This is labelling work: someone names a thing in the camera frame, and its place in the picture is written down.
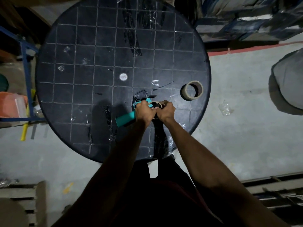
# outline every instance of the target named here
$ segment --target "concrete floor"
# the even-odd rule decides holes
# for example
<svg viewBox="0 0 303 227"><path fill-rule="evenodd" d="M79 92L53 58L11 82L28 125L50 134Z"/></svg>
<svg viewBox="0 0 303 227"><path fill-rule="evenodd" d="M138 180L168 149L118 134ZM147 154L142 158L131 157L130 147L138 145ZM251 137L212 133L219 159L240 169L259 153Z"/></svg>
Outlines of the concrete floor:
<svg viewBox="0 0 303 227"><path fill-rule="evenodd" d="M210 57L212 89L206 113L193 133L240 179L303 171L303 117L279 111L271 100L271 67L303 44ZM223 116L226 100L233 113ZM23 183L47 181L48 225L72 204L100 167L68 148L48 125L32 127L20 142L22 127L0 129L0 172ZM176 152L176 161L186 167ZM149 165L157 176L157 161ZM70 192L63 189L73 183Z"/></svg>

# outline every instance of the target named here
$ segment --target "green round object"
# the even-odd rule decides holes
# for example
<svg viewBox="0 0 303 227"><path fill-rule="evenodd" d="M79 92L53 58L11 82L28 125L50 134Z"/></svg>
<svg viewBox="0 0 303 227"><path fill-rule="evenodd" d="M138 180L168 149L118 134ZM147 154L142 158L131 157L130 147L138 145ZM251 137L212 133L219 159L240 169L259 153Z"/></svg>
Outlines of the green round object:
<svg viewBox="0 0 303 227"><path fill-rule="evenodd" d="M9 82L7 78L0 74L0 92L5 92L9 89Z"/></svg>

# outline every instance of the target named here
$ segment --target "tape roll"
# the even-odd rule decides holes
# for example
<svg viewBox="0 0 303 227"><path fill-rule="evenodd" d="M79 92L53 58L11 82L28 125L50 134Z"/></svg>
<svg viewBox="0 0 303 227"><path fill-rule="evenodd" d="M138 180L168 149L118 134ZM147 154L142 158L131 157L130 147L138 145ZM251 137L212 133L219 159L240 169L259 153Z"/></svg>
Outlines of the tape roll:
<svg viewBox="0 0 303 227"><path fill-rule="evenodd" d="M195 96L194 97L192 97L192 96L190 96L189 94L188 94L188 92L187 92L187 88L188 88L188 86L192 86L194 89L195 89ZM186 100L194 100L194 99L198 99L199 97L201 97L202 96L202 94L203 94L203 86L202 86L202 84L199 82L199 81L197 81L197 80L193 80L193 81L191 81L191 82L189 82L188 84L186 84L186 85L184 85L183 87L182 87L182 89L181 89L181 96L184 98L184 99L186 99Z"/></svg>
<svg viewBox="0 0 303 227"><path fill-rule="evenodd" d="M152 104L153 106L152 107L160 107L160 108L163 108L162 104L158 101L152 101L149 103L149 105ZM155 114L154 118L153 119L158 119L158 116L157 114Z"/></svg>

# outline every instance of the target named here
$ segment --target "person's right arm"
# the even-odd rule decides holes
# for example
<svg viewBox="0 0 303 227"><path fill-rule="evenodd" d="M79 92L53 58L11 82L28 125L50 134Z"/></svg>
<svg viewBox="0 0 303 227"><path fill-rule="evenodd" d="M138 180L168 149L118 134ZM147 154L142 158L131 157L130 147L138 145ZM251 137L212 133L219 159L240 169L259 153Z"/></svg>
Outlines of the person's right arm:
<svg viewBox="0 0 303 227"><path fill-rule="evenodd" d="M175 107L163 101L163 109L156 108L157 116L169 129L191 178L224 199L249 227L289 226L268 210L255 198L237 177L213 155L187 133L174 119Z"/></svg>

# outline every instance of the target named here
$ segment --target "person's right hand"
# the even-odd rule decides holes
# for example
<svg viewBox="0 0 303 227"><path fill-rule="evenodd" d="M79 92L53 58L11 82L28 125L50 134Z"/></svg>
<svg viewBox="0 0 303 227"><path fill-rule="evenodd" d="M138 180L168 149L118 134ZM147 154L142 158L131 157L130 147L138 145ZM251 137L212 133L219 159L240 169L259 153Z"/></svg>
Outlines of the person's right hand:
<svg viewBox="0 0 303 227"><path fill-rule="evenodd" d="M155 107L158 118L163 122L167 122L169 119L174 120L176 108L172 105L172 102L167 100L160 102L162 105L165 105L163 109Z"/></svg>

